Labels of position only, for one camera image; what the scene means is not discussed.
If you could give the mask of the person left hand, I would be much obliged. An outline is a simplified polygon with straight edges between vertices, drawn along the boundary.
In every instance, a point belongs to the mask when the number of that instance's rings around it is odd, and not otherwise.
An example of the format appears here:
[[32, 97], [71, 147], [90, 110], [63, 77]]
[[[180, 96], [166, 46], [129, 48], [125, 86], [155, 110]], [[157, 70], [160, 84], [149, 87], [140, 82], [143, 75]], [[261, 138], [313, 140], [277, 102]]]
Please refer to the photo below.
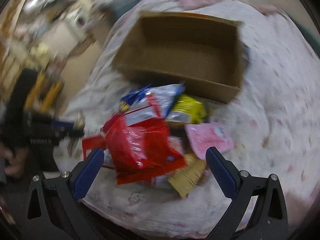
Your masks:
[[13, 178], [20, 178], [24, 171], [28, 153], [29, 149], [25, 147], [17, 147], [15, 152], [12, 152], [1, 142], [1, 157], [9, 163], [4, 168], [4, 173]]

